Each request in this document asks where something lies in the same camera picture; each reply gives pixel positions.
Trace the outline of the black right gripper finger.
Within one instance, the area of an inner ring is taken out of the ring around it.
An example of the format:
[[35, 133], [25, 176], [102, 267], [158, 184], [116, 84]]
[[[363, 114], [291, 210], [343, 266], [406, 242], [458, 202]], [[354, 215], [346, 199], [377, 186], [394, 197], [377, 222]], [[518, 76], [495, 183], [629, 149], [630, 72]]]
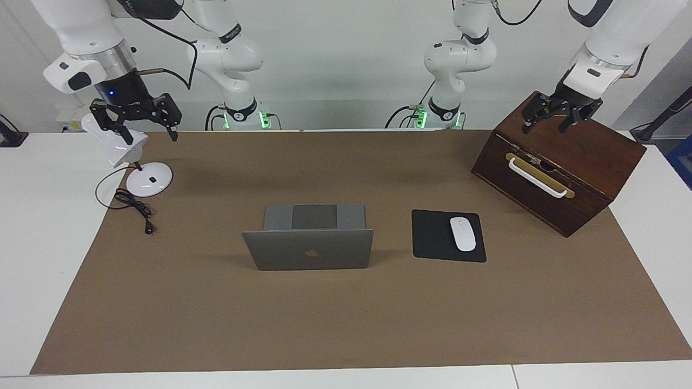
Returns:
[[182, 113], [169, 93], [159, 96], [159, 111], [162, 125], [165, 126], [170, 139], [176, 142], [178, 140], [176, 128], [182, 120]]
[[112, 131], [121, 136], [127, 145], [133, 145], [134, 138], [124, 125], [127, 112], [123, 108], [108, 104], [103, 99], [94, 99], [89, 109], [102, 131]]

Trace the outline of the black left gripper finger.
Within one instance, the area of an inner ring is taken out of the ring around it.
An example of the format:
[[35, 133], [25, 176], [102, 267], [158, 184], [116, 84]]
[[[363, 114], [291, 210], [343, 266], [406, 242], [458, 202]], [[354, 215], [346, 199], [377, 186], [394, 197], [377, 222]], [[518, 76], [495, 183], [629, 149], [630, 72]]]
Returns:
[[602, 103], [591, 103], [584, 106], [568, 104], [562, 111], [564, 120], [560, 124], [560, 133], [566, 133], [572, 126], [580, 122], [590, 120], [593, 114], [602, 106]]
[[546, 99], [531, 99], [529, 103], [522, 109], [522, 133], [528, 135], [533, 127], [544, 120], [549, 102]]

